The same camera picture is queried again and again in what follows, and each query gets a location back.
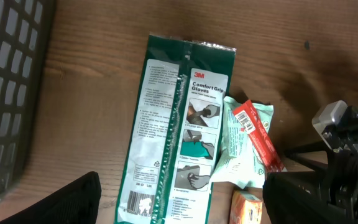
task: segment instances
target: green cloth in picture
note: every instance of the green cloth in picture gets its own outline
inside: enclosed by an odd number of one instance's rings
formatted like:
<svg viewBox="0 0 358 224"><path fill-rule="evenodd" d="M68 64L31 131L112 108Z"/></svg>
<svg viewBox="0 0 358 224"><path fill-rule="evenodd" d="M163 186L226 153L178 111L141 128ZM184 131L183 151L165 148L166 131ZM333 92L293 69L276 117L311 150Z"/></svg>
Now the green cloth in picture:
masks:
<svg viewBox="0 0 358 224"><path fill-rule="evenodd" d="M181 144L180 154L191 157L206 157L209 156L208 150L203 147L201 142L183 142Z"/></svg>

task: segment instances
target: wooden table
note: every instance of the wooden table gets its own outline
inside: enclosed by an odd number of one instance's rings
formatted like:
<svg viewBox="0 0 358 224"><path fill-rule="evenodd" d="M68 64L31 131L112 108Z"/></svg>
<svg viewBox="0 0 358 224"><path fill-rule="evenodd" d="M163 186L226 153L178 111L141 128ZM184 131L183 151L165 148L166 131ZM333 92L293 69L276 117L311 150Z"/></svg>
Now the wooden table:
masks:
<svg viewBox="0 0 358 224"><path fill-rule="evenodd" d="M113 223L149 32L236 47L230 93L275 106L269 135L280 150L318 139L320 106L358 107L358 0L61 0L29 165L0 219L95 170L98 223ZM227 223L232 190L214 186L210 223Z"/></svg>

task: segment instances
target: red strip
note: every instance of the red strip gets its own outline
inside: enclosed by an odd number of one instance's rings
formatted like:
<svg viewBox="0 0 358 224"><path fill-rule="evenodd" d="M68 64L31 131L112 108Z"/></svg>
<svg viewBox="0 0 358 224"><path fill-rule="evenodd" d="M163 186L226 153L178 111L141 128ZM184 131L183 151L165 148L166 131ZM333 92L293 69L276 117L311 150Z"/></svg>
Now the red strip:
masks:
<svg viewBox="0 0 358 224"><path fill-rule="evenodd" d="M255 130L249 133L248 136L254 144L266 169L269 172L282 171L284 169L284 164L281 162L272 141L267 135L267 132L259 119L258 112L252 105L252 102L247 100L243 105L236 108L233 113L234 115L237 115L241 111L245 111L248 114L252 124L255 126Z"/></svg>

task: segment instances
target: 3m logo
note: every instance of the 3m logo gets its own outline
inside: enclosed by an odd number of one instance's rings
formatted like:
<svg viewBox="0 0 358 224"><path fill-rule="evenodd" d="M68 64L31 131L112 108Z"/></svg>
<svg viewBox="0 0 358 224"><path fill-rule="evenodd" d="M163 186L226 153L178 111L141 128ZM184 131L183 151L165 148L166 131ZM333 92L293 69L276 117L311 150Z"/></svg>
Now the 3m logo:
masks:
<svg viewBox="0 0 358 224"><path fill-rule="evenodd" d="M200 72L196 72L196 73L194 74L194 77L196 77L196 78L204 78L204 74L203 74L203 73L200 73Z"/></svg>

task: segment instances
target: red label with barcode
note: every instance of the red label with barcode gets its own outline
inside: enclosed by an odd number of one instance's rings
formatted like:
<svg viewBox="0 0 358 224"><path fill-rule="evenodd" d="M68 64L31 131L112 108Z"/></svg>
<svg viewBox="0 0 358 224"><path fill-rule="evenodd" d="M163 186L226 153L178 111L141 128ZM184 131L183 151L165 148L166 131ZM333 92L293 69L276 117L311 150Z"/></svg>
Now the red label with barcode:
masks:
<svg viewBox="0 0 358 224"><path fill-rule="evenodd" d="M254 144L262 162L269 172L278 172L284 169L272 141L260 121L257 110L250 100L233 111L236 119L241 123L249 138Z"/></svg>

